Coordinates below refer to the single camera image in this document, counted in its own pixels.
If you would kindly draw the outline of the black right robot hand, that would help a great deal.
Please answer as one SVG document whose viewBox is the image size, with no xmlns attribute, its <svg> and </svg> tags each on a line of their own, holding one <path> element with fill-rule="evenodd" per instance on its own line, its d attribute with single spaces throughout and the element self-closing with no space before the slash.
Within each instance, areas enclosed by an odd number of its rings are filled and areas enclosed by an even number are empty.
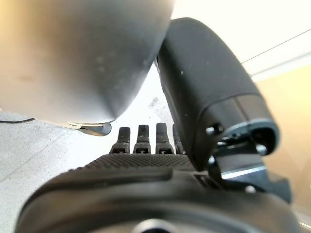
<svg viewBox="0 0 311 233">
<path fill-rule="evenodd" d="M 122 127 L 110 153 L 39 187 L 17 233 L 300 233 L 289 181 L 269 172 L 280 132 L 265 99 L 221 38 L 202 22 L 171 21 L 156 58 L 173 116 Z"/>
</svg>

